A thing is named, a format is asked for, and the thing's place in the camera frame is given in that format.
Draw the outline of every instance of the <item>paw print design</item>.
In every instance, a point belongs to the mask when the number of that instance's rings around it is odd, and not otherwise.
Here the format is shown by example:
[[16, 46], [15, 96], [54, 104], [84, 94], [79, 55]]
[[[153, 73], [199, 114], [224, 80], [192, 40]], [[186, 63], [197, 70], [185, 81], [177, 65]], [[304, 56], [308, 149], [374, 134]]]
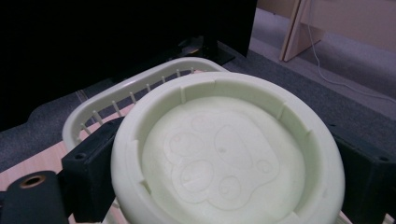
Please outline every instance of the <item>paw print design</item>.
[[187, 203], [238, 209], [279, 172], [276, 154], [260, 129], [235, 112], [188, 116], [166, 135], [163, 149], [173, 164], [173, 186]]

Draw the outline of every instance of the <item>plastic basket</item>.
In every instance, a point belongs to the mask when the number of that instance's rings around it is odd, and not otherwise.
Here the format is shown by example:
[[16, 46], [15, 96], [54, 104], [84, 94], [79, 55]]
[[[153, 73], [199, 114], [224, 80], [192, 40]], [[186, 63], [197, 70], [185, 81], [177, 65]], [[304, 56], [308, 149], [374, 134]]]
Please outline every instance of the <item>plastic basket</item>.
[[131, 98], [131, 102], [135, 104], [135, 93], [142, 90], [150, 91], [152, 85], [159, 82], [164, 83], [168, 78], [174, 75], [180, 77], [183, 71], [190, 71], [188, 74], [192, 74], [194, 71], [225, 72], [228, 70], [207, 59], [186, 57], [162, 63], [125, 79], [117, 85], [94, 95], [92, 98], [79, 105], [70, 114], [64, 124], [62, 132], [67, 150], [72, 150], [83, 140], [80, 137], [81, 131], [86, 134], [91, 134], [91, 131], [85, 125], [87, 120], [94, 118], [99, 125], [104, 123], [104, 120], [99, 115], [100, 111], [112, 106], [114, 108], [114, 113], [117, 113], [119, 117], [124, 116], [120, 112], [117, 105], [118, 102], [126, 98]]

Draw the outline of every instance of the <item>gray carpet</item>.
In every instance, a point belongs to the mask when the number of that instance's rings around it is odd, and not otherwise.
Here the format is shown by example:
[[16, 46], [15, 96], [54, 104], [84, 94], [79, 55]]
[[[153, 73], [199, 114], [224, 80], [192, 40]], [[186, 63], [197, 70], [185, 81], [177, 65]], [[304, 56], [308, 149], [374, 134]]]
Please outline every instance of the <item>gray carpet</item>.
[[[305, 101], [326, 124], [354, 133], [373, 146], [396, 156], [395, 120], [387, 119], [253, 51], [243, 57], [226, 46], [221, 47], [235, 55], [235, 59], [223, 65], [229, 71], [260, 77], [283, 87]], [[83, 92], [92, 96], [114, 84], [107, 79]], [[0, 172], [62, 141], [64, 122], [83, 98], [76, 92], [48, 102], [38, 107], [27, 123], [1, 132]]]

